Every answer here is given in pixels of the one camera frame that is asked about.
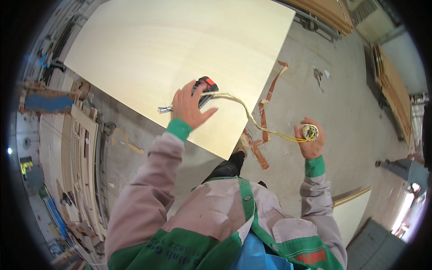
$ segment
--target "left hand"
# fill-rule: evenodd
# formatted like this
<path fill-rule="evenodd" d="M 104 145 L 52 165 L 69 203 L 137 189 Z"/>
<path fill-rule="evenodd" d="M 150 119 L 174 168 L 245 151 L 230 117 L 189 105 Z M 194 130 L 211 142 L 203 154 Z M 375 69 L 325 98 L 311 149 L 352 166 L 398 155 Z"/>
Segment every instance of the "left hand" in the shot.
<path fill-rule="evenodd" d="M 218 108 L 210 108 L 203 114 L 200 112 L 198 102 L 206 85 L 200 84 L 192 95 L 192 87 L 195 83 L 196 80 L 192 80 L 181 90 L 177 90 L 173 100 L 174 118 L 183 120 L 193 129 L 199 127 L 218 110 Z"/>
<path fill-rule="evenodd" d="M 301 124 L 312 124 L 318 128 L 318 138 L 314 141 L 299 143 L 300 150 L 305 159 L 315 159 L 321 156 L 325 144 L 325 133 L 323 127 L 315 120 L 305 117 Z M 294 134 L 297 139 L 304 139 L 301 129 L 294 126 Z"/>

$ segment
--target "small motor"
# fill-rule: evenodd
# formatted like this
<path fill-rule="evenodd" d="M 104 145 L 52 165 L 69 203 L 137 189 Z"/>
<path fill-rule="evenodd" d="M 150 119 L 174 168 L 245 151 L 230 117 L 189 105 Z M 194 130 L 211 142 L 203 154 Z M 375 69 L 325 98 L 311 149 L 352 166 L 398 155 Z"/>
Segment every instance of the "small motor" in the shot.
<path fill-rule="evenodd" d="M 318 138 L 318 128 L 311 124 L 301 125 L 303 138 L 312 142 Z"/>

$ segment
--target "stacked wooden boards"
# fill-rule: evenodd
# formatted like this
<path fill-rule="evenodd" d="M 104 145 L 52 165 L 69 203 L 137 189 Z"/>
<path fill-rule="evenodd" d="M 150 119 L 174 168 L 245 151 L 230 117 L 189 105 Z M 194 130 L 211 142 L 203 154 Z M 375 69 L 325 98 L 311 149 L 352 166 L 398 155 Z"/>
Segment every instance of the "stacked wooden boards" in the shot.
<path fill-rule="evenodd" d="M 353 31 L 351 17 L 342 0 L 280 0 L 280 2 L 309 11 L 345 36 Z"/>
<path fill-rule="evenodd" d="M 382 93 L 402 130 L 405 142 L 409 146 L 412 115 L 407 88 L 379 45 L 372 47 L 372 53 L 376 68 L 376 82 L 382 88 Z"/>
<path fill-rule="evenodd" d="M 342 243 L 346 247 L 353 238 L 365 212 L 372 188 L 351 194 L 333 204 L 333 218 L 340 231 Z"/>
<path fill-rule="evenodd" d="M 97 110 L 83 106 L 78 99 L 72 106 L 71 174 L 74 196 L 81 219 L 104 241 L 106 228 L 101 224 L 95 192 L 95 151 Z"/>
<path fill-rule="evenodd" d="M 64 64 L 111 97 L 167 127 L 177 89 L 208 76 L 221 92 L 256 105 L 295 12 L 270 0 L 111 0 L 79 32 Z M 237 102 L 219 110 L 188 140 L 228 159 L 248 118 Z"/>

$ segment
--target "worker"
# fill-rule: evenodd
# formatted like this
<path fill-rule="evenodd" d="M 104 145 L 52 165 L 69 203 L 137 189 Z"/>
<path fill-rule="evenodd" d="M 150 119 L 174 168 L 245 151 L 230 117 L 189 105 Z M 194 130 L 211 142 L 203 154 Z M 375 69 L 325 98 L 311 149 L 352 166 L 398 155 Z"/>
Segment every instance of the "worker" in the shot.
<path fill-rule="evenodd" d="M 239 177 L 245 158 L 238 148 L 217 172 L 198 185 L 167 221 L 176 172 L 189 133 L 217 108 L 198 108 L 205 85 L 178 90 L 173 119 L 151 145 L 112 210 L 105 240 L 109 269 L 346 269 L 347 253 L 333 218 L 330 182 L 321 156 L 325 134 L 300 143 L 306 159 L 300 188 L 302 218 L 284 213 L 274 193 Z M 302 138 L 294 127 L 296 138 Z M 289 175 L 284 182 L 292 186 Z"/>
<path fill-rule="evenodd" d="M 425 168 L 425 160 L 418 154 L 409 154 L 406 159 L 393 162 L 388 159 L 385 162 L 377 161 L 375 166 L 381 166 L 403 178 L 408 184 L 408 191 L 413 193 L 415 198 L 422 196 L 427 190 L 429 171 Z M 413 184 L 419 185 L 419 190 L 415 190 Z"/>
<path fill-rule="evenodd" d="M 63 73 L 66 70 L 66 67 L 64 66 L 64 64 L 61 61 L 59 61 L 58 59 L 53 59 L 50 63 L 48 63 L 48 60 L 51 56 L 50 51 L 47 54 L 42 53 L 42 51 L 38 51 L 37 56 L 38 56 L 38 64 L 39 64 L 39 66 L 41 66 L 43 68 L 47 68 L 47 67 L 52 66 L 52 67 L 56 67 L 56 68 L 60 69 L 60 71 Z"/>

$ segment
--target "work uniform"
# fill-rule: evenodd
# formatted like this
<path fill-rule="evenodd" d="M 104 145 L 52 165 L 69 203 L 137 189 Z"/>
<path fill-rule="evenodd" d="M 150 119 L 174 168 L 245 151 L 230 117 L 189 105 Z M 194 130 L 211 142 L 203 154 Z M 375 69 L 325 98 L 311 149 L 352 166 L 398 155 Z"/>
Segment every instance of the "work uniform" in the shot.
<path fill-rule="evenodd" d="M 284 213 L 276 195 L 260 184 L 216 177 L 197 186 L 167 221 L 191 131 L 183 121 L 171 121 L 122 190 L 105 240 L 109 269 L 238 269 L 245 243 L 257 241 L 267 260 L 283 260 L 293 269 L 346 269 L 322 156 L 305 162 L 301 219 Z"/>

